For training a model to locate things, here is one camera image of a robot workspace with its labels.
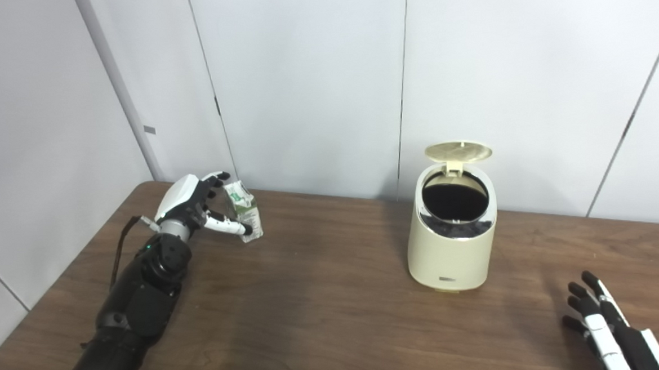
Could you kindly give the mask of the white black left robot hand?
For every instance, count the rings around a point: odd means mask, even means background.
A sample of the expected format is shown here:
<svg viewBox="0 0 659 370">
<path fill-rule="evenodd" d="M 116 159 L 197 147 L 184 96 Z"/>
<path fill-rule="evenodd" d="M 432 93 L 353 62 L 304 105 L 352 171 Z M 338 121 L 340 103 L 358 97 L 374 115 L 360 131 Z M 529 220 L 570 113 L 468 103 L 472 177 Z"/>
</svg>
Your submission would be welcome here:
<svg viewBox="0 0 659 370">
<path fill-rule="evenodd" d="M 203 177 L 188 174 L 174 182 L 158 207 L 154 222 L 160 232 L 178 237 L 188 243 L 195 231 L 208 229 L 219 233 L 250 235 L 253 227 L 233 220 L 208 207 L 207 201 L 216 196 L 231 175 L 213 171 Z"/>
</svg>

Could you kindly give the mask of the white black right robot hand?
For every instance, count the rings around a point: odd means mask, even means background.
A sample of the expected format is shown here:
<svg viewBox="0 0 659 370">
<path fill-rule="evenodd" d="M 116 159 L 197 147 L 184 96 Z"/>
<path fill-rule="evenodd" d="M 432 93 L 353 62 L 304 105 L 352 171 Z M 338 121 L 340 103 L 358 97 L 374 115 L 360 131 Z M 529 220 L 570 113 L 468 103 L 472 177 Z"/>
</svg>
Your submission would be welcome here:
<svg viewBox="0 0 659 370">
<path fill-rule="evenodd" d="M 582 284 L 568 283 L 568 306 L 579 318 L 565 315 L 562 325 L 577 332 L 604 370 L 659 370 L 659 342 L 649 329 L 634 328 L 604 282 L 590 271 Z"/>
</svg>

